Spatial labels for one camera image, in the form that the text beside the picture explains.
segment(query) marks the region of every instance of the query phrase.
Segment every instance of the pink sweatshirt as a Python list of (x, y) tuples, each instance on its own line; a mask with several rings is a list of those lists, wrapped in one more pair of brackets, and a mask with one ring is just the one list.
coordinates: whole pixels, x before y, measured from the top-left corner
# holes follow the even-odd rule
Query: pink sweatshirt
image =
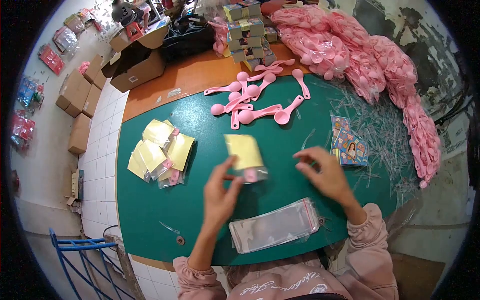
[[(312, 293), (337, 293), (347, 299), (398, 299), (392, 258), (387, 251), (387, 231), (380, 208), (368, 203), (367, 220), (361, 225), (347, 223), (350, 268), (341, 276), (325, 270), (312, 253), (263, 264), (242, 266), (247, 272), (235, 274), (238, 282), (228, 300), (288, 299)], [(186, 257), (173, 261), (178, 274), (180, 300), (225, 300), (227, 294), (213, 269), (198, 271)]]

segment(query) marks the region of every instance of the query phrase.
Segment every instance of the blue metal chair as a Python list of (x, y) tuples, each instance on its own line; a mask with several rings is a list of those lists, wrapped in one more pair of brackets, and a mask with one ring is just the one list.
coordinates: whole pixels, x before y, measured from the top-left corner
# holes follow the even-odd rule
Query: blue metal chair
[[(53, 247), (55, 247), (55, 249), (57, 250), (57, 255), (59, 256), (59, 259), (60, 259), (60, 264), (63, 268), (63, 271), (65, 272), (65, 275), (67, 276), (67, 279), (68, 281), (70, 282), (70, 285), (72, 286), (73, 288), (73, 291), (75, 292), (75, 294), (77, 295), (77, 298), (79, 300), (82, 300), (82, 298), (80, 297), (80, 295), (78, 294), (78, 291), (77, 289), (75, 288), (75, 285), (73, 284), (73, 281), (72, 281), (72, 278), (70, 277), (68, 271), (67, 271), (67, 267), (65, 265), (65, 262), (67, 262), (67, 264), (78, 274), (78, 276), (80, 276), (83, 280), (85, 280), (86, 283), (88, 283), (95, 291), (95, 293), (97, 294), (98, 298), (100, 300), (102, 300), (102, 298), (100, 297), (100, 294), (102, 294), (105, 298), (107, 298), (108, 300), (113, 300), (112, 298), (110, 298), (107, 294), (105, 294), (104, 292), (102, 292), (98, 287), (95, 286), (95, 284), (93, 283), (92, 281), (92, 278), (90, 276), (90, 273), (88, 272), (88, 269), (87, 269), (87, 266), (85, 264), (85, 260), (87, 261), (87, 263), (89, 263), (98, 273), (100, 273), (101, 276), (103, 276), (103, 278), (105, 278), (105, 280), (107, 280), (109, 283), (112, 284), (113, 286), (113, 289), (115, 290), (115, 292), (117, 293), (117, 296), (119, 297), (119, 299), (122, 299), (122, 297), (120, 296), (120, 293), (119, 291), (121, 291), (123, 294), (127, 295), (128, 297), (130, 297), (131, 299), (135, 300), (135, 298), (131, 295), (129, 295), (127, 292), (125, 292), (123, 289), (119, 288), (115, 283), (113, 283), (113, 280), (112, 280), (112, 277), (110, 275), (110, 272), (108, 271), (108, 268), (107, 268), (107, 263), (105, 262), (105, 258), (106, 257), (110, 263), (112, 264), (112, 266), (114, 266), (115, 268), (117, 268), (122, 274), (123, 274), (123, 271), (102, 251), (102, 248), (108, 248), (108, 247), (113, 247), (113, 246), (116, 246), (116, 243), (105, 243), (105, 239), (89, 239), (89, 240), (58, 240), (57, 239), (57, 235), (55, 234), (55, 232), (53, 231), (53, 229), (49, 228), (48, 229), (49, 232), (50, 232), (50, 238), (52, 240), (52, 245)], [(100, 251), (100, 257), (102, 258), (102, 262), (103, 262), (103, 266), (105, 267), (105, 270), (107, 271), (107, 276), (105, 276), (83, 253), (82, 251), (84, 250), (99, 250)], [(78, 251), (78, 253), (80, 254), (80, 259), (82, 260), (82, 264), (84, 265), (84, 268), (85, 268), (85, 272), (88, 276), (88, 279), (85, 278), (85, 276), (83, 276), (76, 268), (75, 266), (65, 257), (65, 255), (63, 255), (63, 252), (65, 251)]]

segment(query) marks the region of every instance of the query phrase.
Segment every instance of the stack of packages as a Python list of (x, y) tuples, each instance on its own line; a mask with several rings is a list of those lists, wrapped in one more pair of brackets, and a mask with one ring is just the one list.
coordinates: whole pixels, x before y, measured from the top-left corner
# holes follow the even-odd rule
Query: stack of packages
[(265, 38), (260, 2), (245, 0), (223, 7), (228, 18), (227, 45), (235, 63), (243, 61), (250, 71), (276, 60)]
[(161, 189), (184, 183), (194, 141), (170, 121), (152, 120), (135, 146), (127, 169), (145, 182), (157, 180)]

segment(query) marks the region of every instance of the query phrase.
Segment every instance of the red stool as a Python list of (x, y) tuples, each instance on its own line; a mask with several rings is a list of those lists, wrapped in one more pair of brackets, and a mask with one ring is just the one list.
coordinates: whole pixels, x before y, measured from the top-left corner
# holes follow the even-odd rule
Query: red stool
[(127, 35), (130, 38), (130, 41), (133, 42), (140, 37), (145, 35), (145, 31), (143, 28), (140, 28), (137, 22), (132, 22), (131, 24), (127, 25)]

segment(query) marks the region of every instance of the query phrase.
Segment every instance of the clear plastic bag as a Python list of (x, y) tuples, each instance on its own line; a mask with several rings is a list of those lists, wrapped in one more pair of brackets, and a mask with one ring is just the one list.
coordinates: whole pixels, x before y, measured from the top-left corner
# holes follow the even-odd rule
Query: clear plastic bag
[(320, 228), (310, 198), (228, 225), (237, 252), (250, 253), (307, 237)]

